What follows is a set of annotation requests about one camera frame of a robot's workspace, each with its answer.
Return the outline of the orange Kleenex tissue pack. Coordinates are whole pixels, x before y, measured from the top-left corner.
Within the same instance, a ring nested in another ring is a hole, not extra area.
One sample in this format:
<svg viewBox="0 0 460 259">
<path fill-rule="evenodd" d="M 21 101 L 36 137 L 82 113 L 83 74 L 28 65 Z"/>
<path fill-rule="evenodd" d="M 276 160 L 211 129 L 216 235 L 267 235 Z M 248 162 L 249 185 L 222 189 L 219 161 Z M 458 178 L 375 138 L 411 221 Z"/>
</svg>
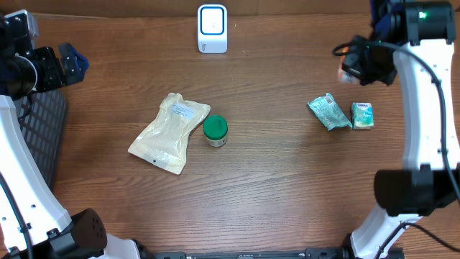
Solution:
<svg viewBox="0 0 460 259">
<path fill-rule="evenodd" d="M 343 68 L 343 62 L 344 62 L 345 57 L 342 56 L 340 59 L 339 63 L 339 68 L 338 68 L 338 80 L 342 83 L 358 83 L 358 79 L 354 77 L 353 75 L 347 73 Z"/>
</svg>

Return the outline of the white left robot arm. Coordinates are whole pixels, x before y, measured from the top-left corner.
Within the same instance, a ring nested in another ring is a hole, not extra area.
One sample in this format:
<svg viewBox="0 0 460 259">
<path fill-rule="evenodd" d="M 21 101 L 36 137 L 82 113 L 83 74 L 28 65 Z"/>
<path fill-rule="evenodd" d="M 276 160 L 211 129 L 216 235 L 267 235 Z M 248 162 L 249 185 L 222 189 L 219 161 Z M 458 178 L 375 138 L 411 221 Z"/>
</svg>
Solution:
<svg viewBox="0 0 460 259">
<path fill-rule="evenodd" d="M 83 81 L 88 60 L 69 43 L 35 47 L 37 20 L 26 10 L 1 17 L 1 229 L 7 258 L 150 258 L 136 240 L 106 232 L 93 209 L 69 215 L 32 157 L 14 101 Z"/>
</svg>

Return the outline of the green wet wipes pack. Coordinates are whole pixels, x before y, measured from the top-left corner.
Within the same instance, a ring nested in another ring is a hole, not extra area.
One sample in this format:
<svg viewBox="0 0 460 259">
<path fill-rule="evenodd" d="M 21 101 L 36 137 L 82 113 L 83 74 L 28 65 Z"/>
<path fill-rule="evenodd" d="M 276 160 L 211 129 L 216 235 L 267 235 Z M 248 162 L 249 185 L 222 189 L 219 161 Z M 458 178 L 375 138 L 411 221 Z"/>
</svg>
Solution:
<svg viewBox="0 0 460 259">
<path fill-rule="evenodd" d="M 350 120 L 330 93 L 309 101 L 308 106 L 328 131 L 335 128 L 352 127 Z"/>
</svg>

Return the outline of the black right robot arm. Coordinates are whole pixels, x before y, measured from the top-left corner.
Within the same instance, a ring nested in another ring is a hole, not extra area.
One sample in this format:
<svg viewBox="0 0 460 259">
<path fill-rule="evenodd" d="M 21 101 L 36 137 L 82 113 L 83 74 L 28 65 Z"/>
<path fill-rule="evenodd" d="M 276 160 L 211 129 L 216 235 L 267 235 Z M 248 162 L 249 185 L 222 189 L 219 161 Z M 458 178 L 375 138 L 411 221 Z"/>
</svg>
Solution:
<svg viewBox="0 0 460 259">
<path fill-rule="evenodd" d="M 451 96 L 456 40 L 447 1 L 372 1 L 372 33 L 333 49 L 361 85 L 400 80 L 403 166 L 374 177 L 376 206 L 347 238 L 347 258 L 402 258 L 394 242 L 459 199 L 459 141 Z"/>
</svg>

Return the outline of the teal packet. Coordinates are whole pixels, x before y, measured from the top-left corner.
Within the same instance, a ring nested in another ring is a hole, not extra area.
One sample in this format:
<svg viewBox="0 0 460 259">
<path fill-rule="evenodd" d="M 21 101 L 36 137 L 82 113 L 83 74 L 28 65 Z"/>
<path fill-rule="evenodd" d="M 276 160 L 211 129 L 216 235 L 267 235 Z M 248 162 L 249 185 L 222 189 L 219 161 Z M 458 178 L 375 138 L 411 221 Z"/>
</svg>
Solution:
<svg viewBox="0 0 460 259">
<path fill-rule="evenodd" d="M 370 103 L 354 102 L 351 105 L 351 122 L 354 129 L 368 129 L 374 126 L 373 108 Z"/>
</svg>

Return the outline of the beige paper pouch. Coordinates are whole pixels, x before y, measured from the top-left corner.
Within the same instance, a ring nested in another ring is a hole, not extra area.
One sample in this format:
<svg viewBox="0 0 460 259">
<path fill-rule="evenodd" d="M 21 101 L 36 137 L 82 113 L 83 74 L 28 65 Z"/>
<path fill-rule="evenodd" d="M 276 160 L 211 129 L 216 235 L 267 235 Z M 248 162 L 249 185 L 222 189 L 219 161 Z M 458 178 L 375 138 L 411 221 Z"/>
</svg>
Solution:
<svg viewBox="0 0 460 259">
<path fill-rule="evenodd" d="M 211 107 L 168 94 L 156 118 L 137 136 L 128 152 L 158 168 L 181 174 L 187 160 L 190 133 L 208 116 Z"/>
</svg>

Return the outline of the green lid jar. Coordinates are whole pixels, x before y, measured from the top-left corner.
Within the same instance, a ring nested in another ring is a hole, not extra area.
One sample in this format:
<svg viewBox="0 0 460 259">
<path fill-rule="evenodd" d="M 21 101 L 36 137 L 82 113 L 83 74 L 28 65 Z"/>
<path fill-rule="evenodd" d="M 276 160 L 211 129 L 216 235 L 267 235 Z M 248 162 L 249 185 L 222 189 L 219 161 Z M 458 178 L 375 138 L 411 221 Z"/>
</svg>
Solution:
<svg viewBox="0 0 460 259">
<path fill-rule="evenodd" d="M 228 139 L 227 121 L 220 115 L 211 115 L 203 123 L 203 133 L 206 142 L 211 147 L 221 147 Z"/>
</svg>

